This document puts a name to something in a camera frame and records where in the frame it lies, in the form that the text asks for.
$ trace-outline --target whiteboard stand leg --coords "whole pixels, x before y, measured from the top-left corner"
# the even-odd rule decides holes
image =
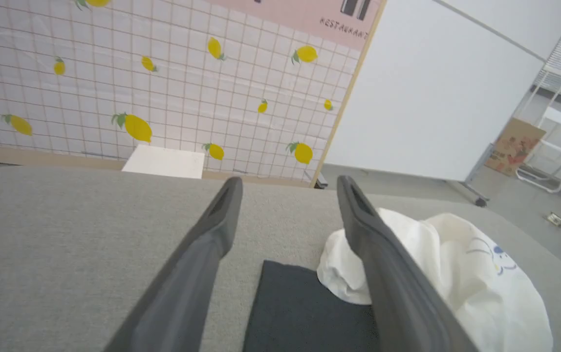
[[[474,204],[477,205],[478,207],[481,207],[481,208],[484,208],[484,207],[487,206],[487,202],[489,202],[489,198],[487,198],[481,192],[479,192],[477,189],[472,187],[472,185],[470,183],[472,182],[472,180],[474,179],[474,176],[478,173],[478,170],[480,170],[482,165],[484,165],[484,163],[489,158],[489,156],[491,155],[492,152],[493,152],[493,144],[490,144],[490,145],[488,145],[487,149],[484,150],[484,153],[482,154],[480,159],[478,159],[478,162],[474,166],[474,169],[471,170],[468,178],[466,178],[465,181],[461,182],[461,185],[463,187],[465,187],[466,189],[470,190],[470,192],[472,192],[473,194],[478,196],[478,198],[475,200]]]

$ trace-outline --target lemon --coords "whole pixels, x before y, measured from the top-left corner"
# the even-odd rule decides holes
[[[226,60],[226,56],[224,56],[224,53],[222,53],[222,46],[216,38],[211,37],[211,39],[209,39],[209,44],[207,45],[207,47],[209,48],[209,53],[211,54],[211,56],[218,60]]]
[[[332,111],[332,103],[330,102],[330,100],[326,100],[324,102],[324,109],[328,110],[328,111]]]
[[[209,151],[209,155],[211,155],[211,158],[218,160],[222,160],[224,158],[224,149],[222,149],[222,147],[220,147],[219,145],[207,143],[203,144],[202,147],[204,148],[204,150]]]
[[[117,119],[117,124],[122,128],[122,125],[126,127],[126,131],[129,132],[130,136],[136,140],[141,140],[143,142],[151,142],[152,130],[148,126],[148,123],[141,118],[138,118],[134,114],[115,114],[111,118],[111,123]]]
[[[261,100],[261,105],[259,105],[259,113],[264,113],[267,110],[267,100]]]
[[[79,9],[81,8],[81,6],[87,7],[89,9],[89,6],[87,6],[87,4],[90,4],[91,6],[95,6],[95,7],[104,7],[110,1],[111,0],[76,0],[76,3]]]
[[[309,63],[309,62],[313,62],[317,58],[318,58],[318,53],[316,53],[314,47],[305,45],[303,47],[300,47],[298,50],[294,51],[294,56],[292,56],[291,58],[291,63],[294,62],[300,63],[300,60]]]
[[[144,56],[142,58],[142,65],[144,65],[145,69],[151,72],[157,72],[157,67],[152,63],[152,60],[148,56]]]
[[[26,134],[27,136],[33,135],[33,128],[25,119],[17,117],[14,114],[2,114],[0,117],[7,125],[12,125],[16,131]]]
[[[313,158],[313,150],[304,143],[294,142],[287,145],[287,148],[285,149],[289,149],[290,153],[294,153],[295,151],[296,153],[294,153],[294,156],[300,163],[308,164],[311,161],[311,158]]]
[[[52,68],[55,70],[55,74],[64,74],[65,73],[65,63],[61,58],[57,57],[55,60],[55,66]]]

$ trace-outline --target black cloth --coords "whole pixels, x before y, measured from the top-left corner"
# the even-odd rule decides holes
[[[313,270],[263,261],[243,352],[378,350],[371,306],[343,302]]]

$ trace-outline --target crumpled white fabric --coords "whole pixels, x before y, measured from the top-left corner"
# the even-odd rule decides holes
[[[539,292],[506,252],[453,214],[417,221],[378,209],[480,351],[544,352],[553,347]],[[343,229],[333,232],[318,266],[319,281],[338,298],[370,305],[363,262]]]

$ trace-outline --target power strip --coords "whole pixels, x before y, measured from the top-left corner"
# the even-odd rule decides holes
[[[561,227],[561,217],[551,212],[545,219],[556,227]]]

